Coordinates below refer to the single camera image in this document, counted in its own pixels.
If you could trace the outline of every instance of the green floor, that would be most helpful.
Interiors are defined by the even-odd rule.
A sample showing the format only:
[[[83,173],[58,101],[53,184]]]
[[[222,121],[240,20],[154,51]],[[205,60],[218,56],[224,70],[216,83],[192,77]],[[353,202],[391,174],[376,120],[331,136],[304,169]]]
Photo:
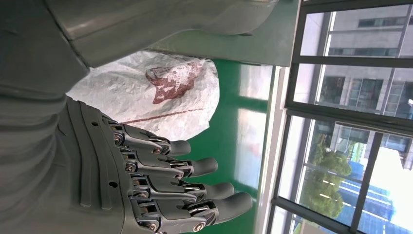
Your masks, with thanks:
[[[213,174],[192,181],[211,185],[229,181],[236,191],[248,192],[256,199],[271,86],[271,73],[268,71],[271,67],[243,65],[228,60],[214,62],[219,75],[220,101],[209,123],[210,128],[190,140],[190,157],[213,156],[219,168]],[[241,217],[206,228],[201,233],[253,233],[255,204]]]

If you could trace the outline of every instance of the tree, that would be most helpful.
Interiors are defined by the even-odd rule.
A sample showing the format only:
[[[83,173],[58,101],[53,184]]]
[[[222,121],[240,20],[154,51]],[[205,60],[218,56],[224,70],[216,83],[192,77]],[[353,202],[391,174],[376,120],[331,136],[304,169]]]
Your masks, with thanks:
[[[348,176],[351,167],[347,157],[329,150],[324,144],[325,135],[314,141],[309,163],[331,172]],[[338,193],[344,179],[331,173],[307,168],[300,202],[309,209],[330,218],[337,218],[343,208],[343,199]]]

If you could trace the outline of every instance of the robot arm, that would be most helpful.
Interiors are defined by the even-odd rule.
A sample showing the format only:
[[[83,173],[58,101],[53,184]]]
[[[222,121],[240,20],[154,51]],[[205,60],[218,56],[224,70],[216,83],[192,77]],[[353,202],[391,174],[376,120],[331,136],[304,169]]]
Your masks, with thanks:
[[[182,179],[216,170],[179,160],[185,142],[119,125],[65,93],[97,67],[184,30],[239,34],[269,0],[0,1],[0,230],[182,233],[251,207],[228,184]]]

